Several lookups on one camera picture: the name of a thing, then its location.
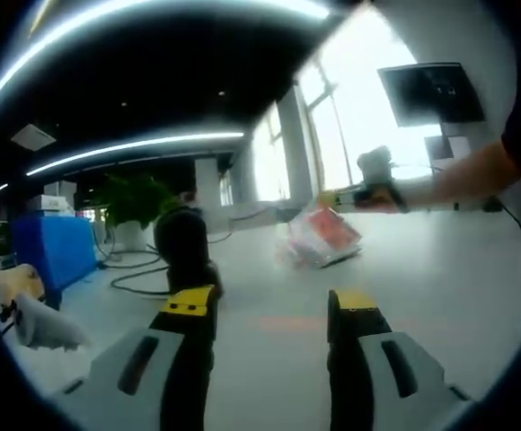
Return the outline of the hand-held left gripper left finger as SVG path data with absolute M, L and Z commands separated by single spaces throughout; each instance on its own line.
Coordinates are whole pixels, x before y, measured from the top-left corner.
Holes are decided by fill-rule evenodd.
M 80 430 L 202 430 L 214 367 L 217 288 L 171 295 L 53 399 Z

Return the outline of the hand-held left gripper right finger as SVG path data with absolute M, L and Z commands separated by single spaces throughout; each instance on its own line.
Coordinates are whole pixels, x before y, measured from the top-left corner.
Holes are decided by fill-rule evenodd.
M 329 292 L 327 340 L 333 430 L 450 430 L 472 406 L 442 365 L 358 291 Z

